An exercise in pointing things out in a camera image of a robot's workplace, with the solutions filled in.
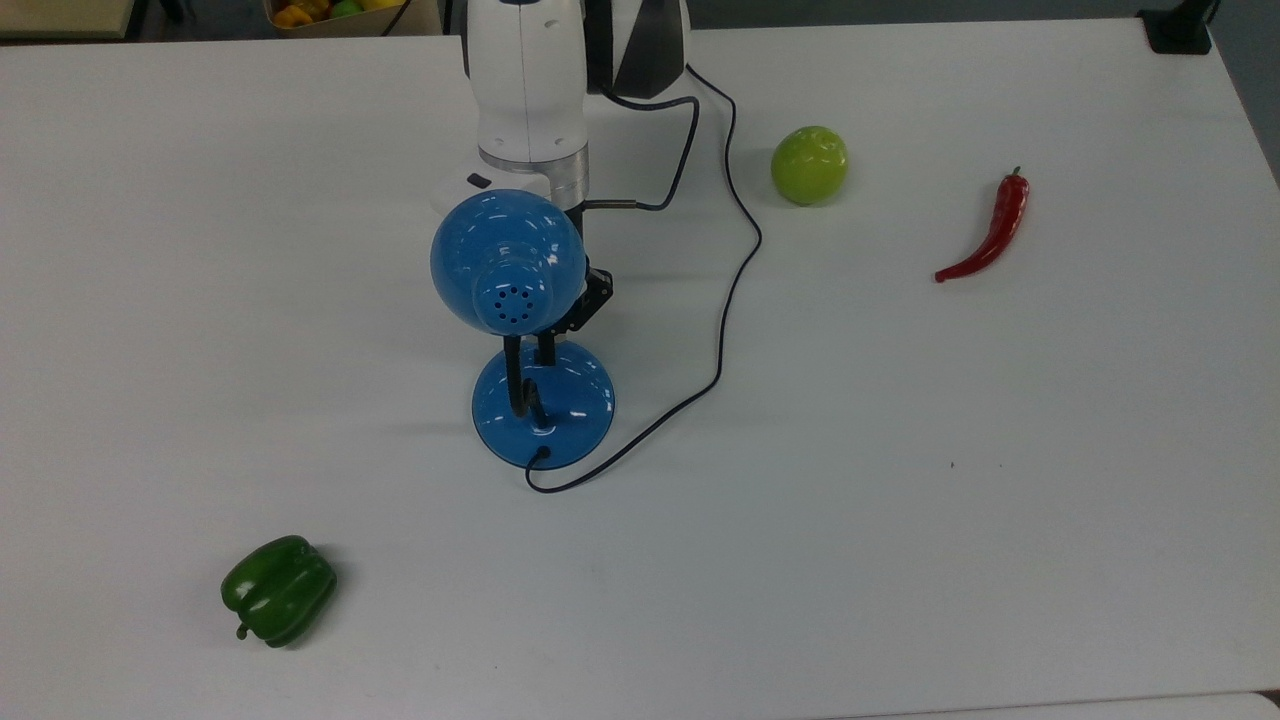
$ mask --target white table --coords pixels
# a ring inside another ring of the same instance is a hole
[[[1087,702],[929,715],[909,720],[1275,720],[1280,711],[1257,694],[1221,694],[1120,702]]]
[[[429,279],[426,199],[474,141],[456,38],[0,47],[0,715],[1280,685],[1280,193],[1219,56],[1152,55],[1133,20],[695,47],[767,232],[724,380],[553,498],[474,436],[498,343]],[[593,196],[659,196],[685,115],[589,113]],[[617,386],[602,452],[710,375],[750,233],[704,118],[669,210],[588,217],[618,288],[577,338]],[[809,123],[854,169],[788,208],[768,155]],[[1010,254],[933,284],[1014,165]],[[237,642],[216,594],[285,533],[344,584],[292,652]]]

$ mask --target power cord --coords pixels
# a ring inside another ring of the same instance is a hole
[[[404,0],[404,3],[401,4],[401,9],[396,12],[396,17],[392,18],[392,22],[387,23],[387,29],[384,29],[383,35],[379,37],[387,37],[388,35],[392,33],[393,29],[396,29],[396,23],[398,23],[399,19],[404,17],[404,10],[408,10],[408,4],[412,1],[413,0]]]
[[[676,97],[675,100],[667,100],[664,102],[641,104],[623,100],[603,87],[599,90],[600,95],[604,95],[616,105],[621,105],[628,110],[653,111],[678,108],[681,105],[694,106],[694,114],[689,119],[689,137],[685,138],[685,150],[680,154],[680,164],[676,165],[676,177],[672,178],[671,190],[667,191],[667,197],[662,202],[652,205],[649,202],[640,202],[639,200],[588,200],[582,204],[584,210],[649,210],[653,213],[666,210],[667,205],[671,205],[671,200],[676,197],[676,190],[680,187],[680,178],[685,174],[685,163],[689,160],[689,151],[694,147],[694,136],[698,135],[698,117],[701,113],[701,105],[699,105],[698,99],[692,95]]]
[[[666,424],[667,420],[672,419],[677,413],[680,413],[685,407],[689,407],[690,405],[692,405],[694,402],[696,402],[700,397],[703,397],[704,395],[707,395],[708,392],[710,392],[712,388],[714,388],[719,383],[721,375],[723,375],[723,373],[724,373],[724,331],[726,331],[726,327],[728,325],[728,309],[730,309],[730,305],[732,305],[732,302],[733,302],[733,293],[737,291],[737,283],[739,283],[739,281],[742,279],[742,273],[746,272],[746,266],[751,263],[751,259],[755,258],[756,252],[760,251],[760,246],[764,243],[764,231],[760,229],[760,224],[755,222],[755,218],[751,217],[751,211],[746,209],[745,204],[742,204],[742,197],[739,196],[737,188],[733,186],[733,172],[732,172],[732,168],[730,165],[730,149],[732,147],[732,143],[733,143],[733,131],[737,129],[737,102],[735,102],[732,97],[730,97],[728,95],[726,95],[723,90],[716,87],[707,78],[704,78],[703,76],[700,76],[698,73],[698,70],[695,70],[692,68],[692,65],[685,65],[685,69],[689,70],[689,74],[691,74],[695,79],[698,79],[698,82],[703,83],[709,90],[712,90],[713,92],[716,92],[716,95],[719,95],[721,97],[723,97],[724,100],[728,101],[728,105],[730,105],[730,122],[728,122],[728,133],[726,133],[726,136],[724,136],[724,181],[728,183],[728,191],[730,191],[730,193],[733,195],[733,202],[737,204],[739,210],[742,211],[742,215],[746,217],[746,222],[751,223],[751,228],[755,231],[755,245],[751,247],[751,251],[746,254],[746,258],[742,260],[742,263],[737,266],[737,272],[733,273],[733,282],[731,282],[730,286],[728,286],[728,295],[726,296],[726,299],[724,299],[724,306],[721,310],[719,333],[718,333],[717,343],[716,343],[716,375],[712,377],[712,380],[709,383],[707,383],[707,386],[704,388],[701,388],[698,392],[690,395],[685,400],[681,400],[671,410],[667,410],[666,413],[663,413],[663,415],[660,418],[658,418],[648,428],[645,428],[644,430],[641,430],[640,434],[637,434],[635,438],[632,438],[630,442],[627,442],[625,446],[622,446],[622,450],[614,452],[607,460],[604,460],[603,462],[600,462],[599,465],[596,465],[595,468],[593,468],[591,470],[589,470],[586,474],[584,474],[582,477],[580,477],[580,478],[577,478],[575,480],[570,480],[570,482],[567,482],[564,484],[550,487],[550,488],[540,487],[540,486],[535,484],[534,479],[532,479],[534,466],[538,465],[539,461],[550,457],[550,454],[552,454],[549,447],[547,447],[547,446],[539,447],[538,451],[534,454],[534,456],[530,457],[529,462],[525,465],[525,482],[529,483],[530,488],[532,488],[534,491],[540,492],[543,495],[553,495],[553,493],[557,493],[557,492],[564,492],[567,489],[576,488],[577,486],[580,486],[582,483],[586,483],[586,482],[590,482],[596,475],[599,475],[604,470],[609,469],[614,462],[617,462],[618,460],[621,460],[622,456],[625,456],[627,452],[631,452],[631,450],[635,446],[640,445],[646,437],[649,437],[650,434],[653,434],[654,430],[657,430],[663,424]],[[695,122],[696,122],[696,117],[698,115],[696,115],[696,105],[695,105],[695,115],[694,115]],[[686,147],[685,147],[685,158],[687,158],[687,155],[689,155],[689,146],[686,145]],[[680,172],[684,170],[685,158],[681,158],[680,169],[677,170],[677,176],[676,176],[676,182],[672,183],[672,191],[671,191],[672,193],[675,193],[676,184],[680,182]]]

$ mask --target red chili pepper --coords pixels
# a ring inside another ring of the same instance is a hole
[[[1027,197],[1032,186],[1027,178],[1018,174],[1023,169],[1020,165],[1014,172],[1005,176],[996,191],[996,210],[991,215],[991,229],[987,231],[987,240],[982,242],[973,255],[951,265],[945,270],[933,273],[937,282],[954,281],[972,275],[996,261],[1000,254],[1009,247],[1018,232],[1018,224],[1023,222],[1023,213],[1027,210]]]

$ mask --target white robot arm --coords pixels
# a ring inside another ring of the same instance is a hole
[[[684,72],[684,0],[471,0],[463,63],[480,114],[477,154],[438,186],[447,214],[485,190],[526,190],[564,211],[588,193],[588,81],[653,97]]]

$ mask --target floor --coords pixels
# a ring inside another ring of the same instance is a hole
[[[141,19],[142,41],[274,38],[261,0],[179,0],[182,23],[155,0]],[[463,0],[457,0],[454,14]],[[1124,18],[1174,0],[687,0],[695,28]],[[1212,24],[1222,59],[1280,182],[1280,3],[1224,0]]]

